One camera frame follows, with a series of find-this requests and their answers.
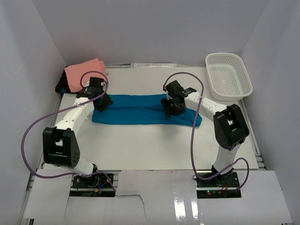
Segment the blue t shirt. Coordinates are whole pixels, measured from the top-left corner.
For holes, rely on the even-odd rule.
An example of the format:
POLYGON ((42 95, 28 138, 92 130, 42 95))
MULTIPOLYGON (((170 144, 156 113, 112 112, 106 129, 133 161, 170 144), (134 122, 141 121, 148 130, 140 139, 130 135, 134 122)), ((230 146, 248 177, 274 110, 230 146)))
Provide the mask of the blue t shirt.
POLYGON ((181 125, 191 127, 196 111, 186 109, 179 116, 165 117, 160 103, 165 94, 156 95, 111 95, 113 104, 105 111, 94 110, 92 122, 107 125, 181 125))

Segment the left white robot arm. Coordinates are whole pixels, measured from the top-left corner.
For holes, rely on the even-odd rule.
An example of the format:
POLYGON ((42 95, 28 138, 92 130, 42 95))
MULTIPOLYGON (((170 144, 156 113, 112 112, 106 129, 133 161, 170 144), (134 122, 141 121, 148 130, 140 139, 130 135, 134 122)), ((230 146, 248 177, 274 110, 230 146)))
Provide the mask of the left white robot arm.
POLYGON ((104 79, 91 77, 76 95, 73 108, 54 127, 43 131, 44 162, 83 175, 83 182, 88 187, 98 184, 99 175, 94 172, 96 166, 81 156, 76 135, 94 110, 102 112, 113 104, 105 93, 106 87, 104 79))

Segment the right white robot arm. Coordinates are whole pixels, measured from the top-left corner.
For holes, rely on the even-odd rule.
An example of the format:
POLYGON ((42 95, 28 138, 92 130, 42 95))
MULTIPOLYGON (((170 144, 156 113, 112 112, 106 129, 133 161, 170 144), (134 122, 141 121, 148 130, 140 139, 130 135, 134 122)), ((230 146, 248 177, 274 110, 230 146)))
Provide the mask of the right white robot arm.
POLYGON ((212 180, 217 187, 224 186, 228 181, 228 174, 234 165, 240 161, 236 158, 238 149, 249 136, 249 129, 243 113, 237 104, 224 105, 203 96, 194 88, 183 88, 178 81, 163 86, 167 97, 161 100, 165 116, 179 116, 187 109, 196 112, 195 117, 204 116, 214 126, 215 139, 218 143, 218 153, 211 167, 210 176, 195 173, 198 180, 212 180))

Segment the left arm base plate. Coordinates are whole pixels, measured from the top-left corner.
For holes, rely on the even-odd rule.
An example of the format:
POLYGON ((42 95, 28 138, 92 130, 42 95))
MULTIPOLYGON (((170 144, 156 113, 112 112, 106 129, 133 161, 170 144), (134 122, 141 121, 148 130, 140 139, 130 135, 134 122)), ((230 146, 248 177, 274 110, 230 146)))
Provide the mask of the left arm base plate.
POLYGON ((69 195, 72 197, 115 197, 110 182, 117 187, 117 174, 97 174, 93 177, 75 176, 69 195))

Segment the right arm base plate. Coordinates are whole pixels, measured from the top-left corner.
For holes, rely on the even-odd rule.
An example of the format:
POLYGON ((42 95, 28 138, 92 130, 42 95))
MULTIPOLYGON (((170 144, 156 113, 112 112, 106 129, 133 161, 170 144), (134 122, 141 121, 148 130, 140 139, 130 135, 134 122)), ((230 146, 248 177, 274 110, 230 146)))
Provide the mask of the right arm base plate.
POLYGON ((241 198, 241 191, 236 190, 240 187, 240 182, 236 172, 225 175, 224 178, 218 177, 211 180, 200 180, 195 175, 197 199, 229 199, 241 198))

